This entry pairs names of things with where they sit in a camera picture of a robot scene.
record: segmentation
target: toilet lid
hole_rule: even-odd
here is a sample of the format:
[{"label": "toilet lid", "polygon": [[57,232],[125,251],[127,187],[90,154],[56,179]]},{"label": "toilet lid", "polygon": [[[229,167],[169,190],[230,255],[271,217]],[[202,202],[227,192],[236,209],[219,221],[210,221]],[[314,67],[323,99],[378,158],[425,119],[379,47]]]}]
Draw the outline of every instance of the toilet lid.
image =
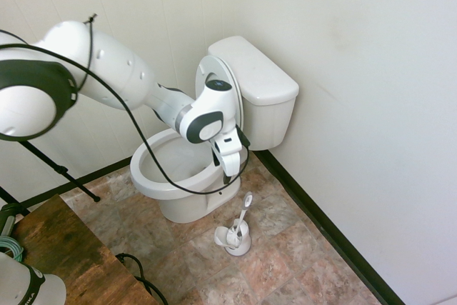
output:
[{"label": "toilet lid", "polygon": [[222,80],[228,82],[233,89],[235,89],[236,99],[236,114],[235,120],[240,129],[243,129],[243,101],[241,99],[241,92],[236,82],[233,72],[230,70],[219,57],[205,56],[200,61],[199,67],[195,75],[195,94],[197,97],[203,91],[205,83],[210,80]]}]

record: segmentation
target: tile floor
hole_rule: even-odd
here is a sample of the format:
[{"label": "tile floor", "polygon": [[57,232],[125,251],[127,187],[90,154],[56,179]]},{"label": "tile floor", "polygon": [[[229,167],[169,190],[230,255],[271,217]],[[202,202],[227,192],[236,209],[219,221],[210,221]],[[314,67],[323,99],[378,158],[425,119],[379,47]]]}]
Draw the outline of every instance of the tile floor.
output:
[{"label": "tile floor", "polygon": [[[380,304],[253,154],[241,185],[230,202],[190,224],[165,219],[157,201],[135,190],[128,167],[87,185],[99,203],[78,189],[62,198],[114,254],[138,257],[170,305]],[[232,225],[247,191],[253,243],[233,257],[215,245],[214,230]]]}]

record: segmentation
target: wooden table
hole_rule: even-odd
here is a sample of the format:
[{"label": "wooden table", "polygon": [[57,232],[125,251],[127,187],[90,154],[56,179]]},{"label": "wooden table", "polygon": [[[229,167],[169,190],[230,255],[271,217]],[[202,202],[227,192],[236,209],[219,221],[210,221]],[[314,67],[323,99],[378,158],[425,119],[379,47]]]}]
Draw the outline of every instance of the wooden table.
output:
[{"label": "wooden table", "polygon": [[59,196],[23,218],[11,236],[24,247],[26,264],[64,280],[65,305],[158,304]]}]

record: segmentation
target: black baseboard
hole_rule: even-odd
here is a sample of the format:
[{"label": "black baseboard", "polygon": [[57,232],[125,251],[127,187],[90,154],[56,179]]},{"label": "black baseboard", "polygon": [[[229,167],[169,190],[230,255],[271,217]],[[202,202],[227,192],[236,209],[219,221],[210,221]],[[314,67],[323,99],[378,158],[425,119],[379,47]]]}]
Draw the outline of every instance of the black baseboard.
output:
[{"label": "black baseboard", "polygon": [[[117,171],[118,169],[120,169],[122,167],[128,166],[130,164],[130,160],[131,160],[131,157],[128,157],[124,160],[116,162],[115,164],[111,164],[107,167],[99,169],[98,171],[95,171],[93,173],[82,176],[81,178],[77,179],[77,181],[79,181],[83,185],[87,184],[88,182],[101,178],[102,176],[110,174],[113,171]],[[41,203],[42,201],[48,200],[55,194],[63,194],[76,187],[77,187],[76,185],[72,184],[71,182],[68,182],[66,184],[56,187],[55,189],[51,189],[42,194],[39,194],[38,196],[34,196],[30,199],[27,199],[26,201],[21,202],[21,204],[23,207],[28,208],[30,206],[37,205],[37,204]]]},{"label": "black baseboard", "polygon": [[313,199],[301,188],[297,181],[275,159],[273,154],[268,150],[255,151],[255,154],[270,173],[281,182],[291,198],[313,221],[319,231],[373,292],[376,298],[385,305],[405,305]]}]

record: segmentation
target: green cable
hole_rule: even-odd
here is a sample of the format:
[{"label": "green cable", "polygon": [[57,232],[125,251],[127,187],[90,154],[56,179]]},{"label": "green cable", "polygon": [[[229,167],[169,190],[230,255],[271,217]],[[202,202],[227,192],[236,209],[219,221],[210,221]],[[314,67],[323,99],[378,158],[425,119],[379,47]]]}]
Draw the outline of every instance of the green cable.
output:
[{"label": "green cable", "polygon": [[24,248],[22,248],[15,239],[9,236],[0,236],[0,247],[8,249],[5,254],[11,252],[13,254],[13,259],[18,262],[22,261]]}]

